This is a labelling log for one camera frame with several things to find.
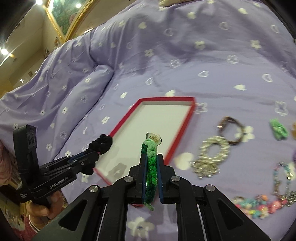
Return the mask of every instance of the light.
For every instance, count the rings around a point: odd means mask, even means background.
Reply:
[[[90,28],[90,29],[86,30],[83,34],[89,32],[89,31],[92,30],[92,29],[94,29],[94,28]]]
[[[1,54],[3,55],[8,55],[9,52],[6,49],[1,49]]]
[[[37,5],[43,5],[43,1],[42,0],[36,0],[36,4]]]

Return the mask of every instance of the bed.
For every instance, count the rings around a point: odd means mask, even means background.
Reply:
[[[0,139],[13,152],[12,130],[37,126],[37,154],[44,164],[110,133],[140,98],[191,96],[195,113],[170,162],[176,174],[198,186],[213,184],[228,198],[266,194],[272,200],[273,168],[292,162],[295,140],[290,135],[277,141],[269,120],[278,118],[287,128],[295,122],[295,51],[293,37],[260,1],[159,7],[157,0],[138,0],[66,42],[30,82],[2,97]],[[188,163],[226,115],[247,126],[247,134],[231,147],[219,174],[198,179]],[[235,127],[226,131],[227,138],[235,135]],[[97,174],[80,173],[62,191],[72,202],[91,184],[107,185]],[[153,205],[153,212],[129,206],[126,240],[177,240],[175,206],[158,198]],[[254,222],[279,241],[295,217],[292,205]]]

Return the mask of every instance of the rectangular tray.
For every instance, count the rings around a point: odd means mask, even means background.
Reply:
[[[195,108],[193,97],[152,97],[139,99],[110,135],[111,149],[100,156],[95,172],[107,184],[127,176],[138,165],[146,133],[161,136],[157,152],[163,154],[167,165],[189,123]]]

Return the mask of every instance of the gold picture frame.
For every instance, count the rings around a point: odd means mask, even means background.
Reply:
[[[99,0],[47,0],[46,14],[61,43],[71,39],[94,2]]]

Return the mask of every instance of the human hand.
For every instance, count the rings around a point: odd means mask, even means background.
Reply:
[[[49,219],[55,218],[63,208],[63,198],[60,191],[56,191],[51,195],[52,204],[50,209],[45,206],[38,205],[30,202],[27,204],[27,211],[30,215],[31,223],[38,229],[44,228],[49,221],[43,221],[41,217],[48,217]]]

